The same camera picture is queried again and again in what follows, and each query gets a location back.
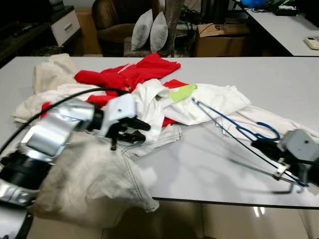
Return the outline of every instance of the white pillow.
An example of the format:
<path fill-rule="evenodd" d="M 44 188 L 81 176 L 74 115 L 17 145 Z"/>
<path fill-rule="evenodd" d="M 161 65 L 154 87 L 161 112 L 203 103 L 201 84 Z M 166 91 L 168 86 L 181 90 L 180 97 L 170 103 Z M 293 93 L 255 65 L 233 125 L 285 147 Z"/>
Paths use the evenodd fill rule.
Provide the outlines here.
<path fill-rule="evenodd" d="M 158 52 L 161 50 L 167 40 L 168 28 L 165 16 L 161 11 L 158 16 L 155 18 L 154 23 L 151 29 L 150 44 L 151 52 Z"/>
<path fill-rule="evenodd" d="M 153 23 L 152 9 L 140 16 L 136 22 L 132 35 L 132 51 L 142 48 L 148 40 Z"/>

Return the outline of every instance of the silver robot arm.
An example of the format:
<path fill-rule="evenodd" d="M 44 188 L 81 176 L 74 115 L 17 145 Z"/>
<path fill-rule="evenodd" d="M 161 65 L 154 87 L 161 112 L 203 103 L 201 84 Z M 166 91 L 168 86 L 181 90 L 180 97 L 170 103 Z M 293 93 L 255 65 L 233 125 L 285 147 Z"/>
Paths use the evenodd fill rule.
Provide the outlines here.
<path fill-rule="evenodd" d="M 71 99 L 50 110 L 26 133 L 17 150 L 0 161 L 0 201 L 23 207 L 31 205 L 42 181 L 62 153 L 73 131 L 99 130 L 99 137 L 144 142 L 137 130 L 150 125 L 136 118 L 136 103 L 131 94 L 112 99 L 99 110 L 93 104 Z"/>

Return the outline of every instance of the electronic device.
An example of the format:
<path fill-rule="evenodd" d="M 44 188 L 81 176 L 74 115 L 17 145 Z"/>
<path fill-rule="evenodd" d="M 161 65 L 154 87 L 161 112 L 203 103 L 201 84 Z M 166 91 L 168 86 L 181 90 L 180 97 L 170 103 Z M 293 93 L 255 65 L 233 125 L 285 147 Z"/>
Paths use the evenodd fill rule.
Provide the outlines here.
<path fill-rule="evenodd" d="M 15 32 L 15 33 L 13 34 L 13 36 L 14 36 L 14 37 L 21 36 L 21 35 L 23 35 L 23 34 L 29 32 L 31 29 L 33 29 L 33 28 L 39 26 L 39 25 L 40 25 L 40 23 L 28 24 L 27 26 L 25 26 L 25 27 L 21 28 L 20 30 L 18 30 L 17 32 Z"/>
<path fill-rule="evenodd" d="M 52 12 L 49 0 L 3 0 L 0 5 L 0 28 L 11 22 L 50 22 Z"/>
<path fill-rule="evenodd" d="M 319 41 L 313 37 L 305 37 L 304 41 L 312 50 L 319 50 Z"/>
<path fill-rule="evenodd" d="M 295 6 L 281 5 L 273 13 L 276 16 L 296 16 L 299 13 L 299 9 Z"/>

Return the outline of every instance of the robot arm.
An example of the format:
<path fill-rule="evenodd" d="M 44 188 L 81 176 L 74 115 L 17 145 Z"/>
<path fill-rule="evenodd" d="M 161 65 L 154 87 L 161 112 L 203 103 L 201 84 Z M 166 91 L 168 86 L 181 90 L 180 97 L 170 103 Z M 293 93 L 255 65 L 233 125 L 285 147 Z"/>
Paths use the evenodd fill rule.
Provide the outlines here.
<path fill-rule="evenodd" d="M 99 130 L 99 137 L 111 138 L 111 150 L 116 150 L 117 140 L 145 141 L 145 136 L 137 130 L 126 133 L 129 127 L 151 128 L 136 118 L 136 103 L 131 94 L 112 99 L 104 110 L 78 99 L 53 108 L 30 128 L 17 150 L 1 160 L 0 201 L 23 207 L 31 205 L 73 131 Z"/>
<path fill-rule="evenodd" d="M 273 174 L 276 180 L 289 170 L 299 177 L 301 185 L 312 182 L 319 186 L 319 145 L 303 129 L 289 131 L 279 143 L 259 139 L 251 145 L 280 163 Z"/>

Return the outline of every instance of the white desk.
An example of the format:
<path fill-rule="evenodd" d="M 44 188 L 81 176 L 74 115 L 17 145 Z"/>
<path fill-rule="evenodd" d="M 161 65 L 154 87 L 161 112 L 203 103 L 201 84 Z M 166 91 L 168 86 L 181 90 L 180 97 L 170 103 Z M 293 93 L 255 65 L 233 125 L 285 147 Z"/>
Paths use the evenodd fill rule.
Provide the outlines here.
<path fill-rule="evenodd" d="M 306 36 L 319 40 L 319 28 L 302 15 L 276 16 L 270 12 L 246 11 L 293 56 L 319 56 L 318 50 L 311 50 L 304 42 Z"/>
<path fill-rule="evenodd" d="M 31 95 L 32 71 L 44 57 L 17 57 L 0 70 L 0 143 L 14 130 L 10 114 Z M 137 61 L 132 58 L 73 58 L 77 69 L 101 71 Z M 235 85 L 255 106 L 319 128 L 319 58 L 175 58 L 182 68 L 162 79 Z M 303 193 L 277 182 L 274 172 L 213 123 L 182 127 L 180 141 L 133 160 L 152 167 L 158 180 L 150 188 L 158 198 L 222 204 L 319 207 L 319 189 Z"/>

